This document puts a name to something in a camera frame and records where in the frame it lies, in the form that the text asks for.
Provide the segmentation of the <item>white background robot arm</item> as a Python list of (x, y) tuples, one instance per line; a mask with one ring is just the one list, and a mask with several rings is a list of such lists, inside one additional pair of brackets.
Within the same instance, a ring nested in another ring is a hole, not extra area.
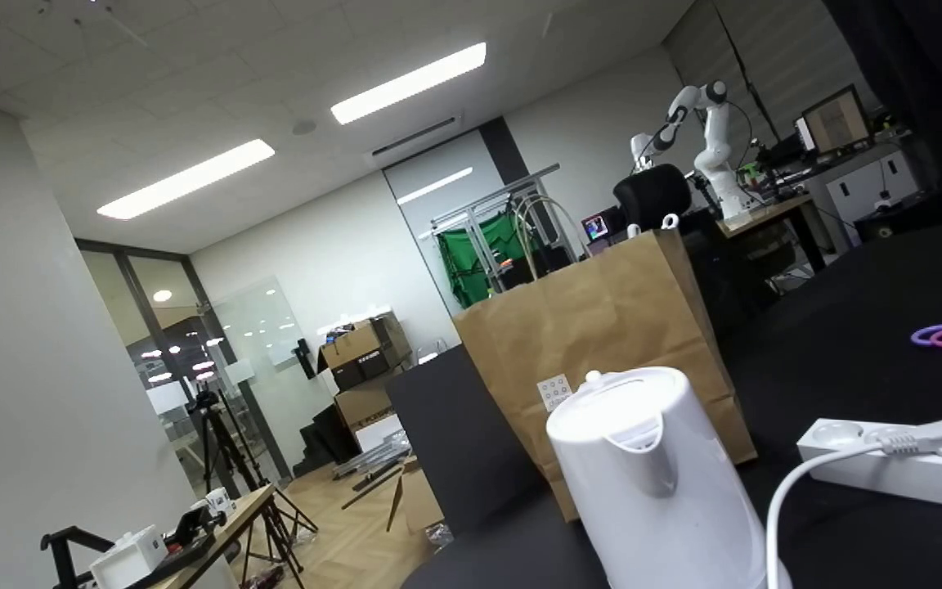
[(718, 218), (738, 224), (748, 216), (748, 195), (729, 168), (729, 91), (723, 81), (683, 86), (669, 100), (663, 125), (628, 141), (631, 168), (649, 169), (659, 152), (674, 148), (690, 116), (702, 119), (702, 152), (694, 158), (694, 169), (711, 183)]

